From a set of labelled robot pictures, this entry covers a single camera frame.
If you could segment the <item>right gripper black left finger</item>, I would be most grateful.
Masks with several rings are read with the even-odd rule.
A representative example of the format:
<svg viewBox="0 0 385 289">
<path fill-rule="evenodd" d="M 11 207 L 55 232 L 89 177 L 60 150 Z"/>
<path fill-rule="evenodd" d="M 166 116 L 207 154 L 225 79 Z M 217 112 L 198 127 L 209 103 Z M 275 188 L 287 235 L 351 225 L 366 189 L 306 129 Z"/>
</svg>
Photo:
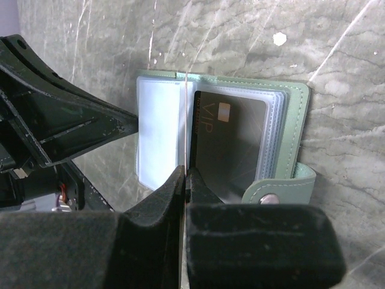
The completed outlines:
<svg viewBox="0 0 385 289">
<path fill-rule="evenodd" d="M 2 288 L 179 288 L 185 172 L 131 209 L 1 214 Z"/>
</svg>

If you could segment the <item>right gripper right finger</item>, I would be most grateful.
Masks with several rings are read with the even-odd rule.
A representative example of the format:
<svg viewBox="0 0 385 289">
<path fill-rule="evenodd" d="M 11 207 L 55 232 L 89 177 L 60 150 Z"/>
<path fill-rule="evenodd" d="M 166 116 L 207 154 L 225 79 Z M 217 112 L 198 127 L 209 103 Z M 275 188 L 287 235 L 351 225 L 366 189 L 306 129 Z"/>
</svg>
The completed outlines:
<svg viewBox="0 0 385 289">
<path fill-rule="evenodd" d="M 346 264 L 331 221 L 310 205 L 225 204 L 188 171 L 191 288 L 331 288 Z"/>
</svg>

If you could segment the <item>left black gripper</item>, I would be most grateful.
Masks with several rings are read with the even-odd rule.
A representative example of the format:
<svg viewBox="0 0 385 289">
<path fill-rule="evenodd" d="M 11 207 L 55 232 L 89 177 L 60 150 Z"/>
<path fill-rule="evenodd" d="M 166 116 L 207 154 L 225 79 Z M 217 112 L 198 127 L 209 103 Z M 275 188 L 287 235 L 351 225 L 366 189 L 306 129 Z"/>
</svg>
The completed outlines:
<svg viewBox="0 0 385 289">
<path fill-rule="evenodd" d="M 137 131 L 136 115 L 60 77 L 20 35 L 1 37 L 1 210 L 82 210 L 84 176 L 66 161 Z"/>
</svg>

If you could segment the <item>mint green card holder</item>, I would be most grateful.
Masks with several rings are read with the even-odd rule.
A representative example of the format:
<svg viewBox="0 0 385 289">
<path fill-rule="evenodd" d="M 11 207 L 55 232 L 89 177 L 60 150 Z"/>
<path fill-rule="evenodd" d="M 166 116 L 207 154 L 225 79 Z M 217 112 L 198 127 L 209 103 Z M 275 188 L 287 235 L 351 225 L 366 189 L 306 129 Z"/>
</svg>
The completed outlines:
<svg viewBox="0 0 385 289">
<path fill-rule="evenodd" d="M 137 175 L 139 182 L 152 190 L 158 189 L 177 166 L 184 166 L 184 81 L 185 73 L 168 71 L 150 71 L 137 78 Z M 308 86 L 188 73 L 188 169 L 195 168 L 190 166 L 190 150 L 197 91 L 266 102 L 256 179 L 240 203 L 308 204 L 316 174 L 297 160 L 310 99 Z"/>
</svg>

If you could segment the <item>black VIP card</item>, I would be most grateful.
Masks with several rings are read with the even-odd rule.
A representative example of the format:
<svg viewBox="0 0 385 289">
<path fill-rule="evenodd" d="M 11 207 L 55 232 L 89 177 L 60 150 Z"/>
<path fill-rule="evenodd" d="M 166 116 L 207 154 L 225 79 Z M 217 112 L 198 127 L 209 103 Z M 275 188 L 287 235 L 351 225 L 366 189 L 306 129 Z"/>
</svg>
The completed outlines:
<svg viewBox="0 0 385 289">
<path fill-rule="evenodd" d="M 225 203 L 240 203 L 256 179 L 266 111 L 259 99 L 194 95 L 190 166 Z"/>
</svg>

